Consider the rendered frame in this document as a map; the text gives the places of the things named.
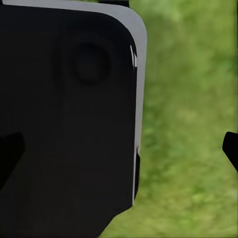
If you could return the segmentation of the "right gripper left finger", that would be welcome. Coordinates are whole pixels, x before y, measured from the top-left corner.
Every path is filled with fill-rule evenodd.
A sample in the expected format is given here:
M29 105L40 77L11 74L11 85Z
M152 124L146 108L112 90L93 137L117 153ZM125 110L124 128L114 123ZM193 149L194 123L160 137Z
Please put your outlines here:
M25 151L22 132L0 137L0 192Z

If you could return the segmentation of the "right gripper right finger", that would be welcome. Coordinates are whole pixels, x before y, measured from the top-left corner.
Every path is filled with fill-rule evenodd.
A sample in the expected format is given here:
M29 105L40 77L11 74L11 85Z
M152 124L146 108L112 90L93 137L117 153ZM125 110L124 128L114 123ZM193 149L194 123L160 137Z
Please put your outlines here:
M238 172L238 134L228 131L222 149Z

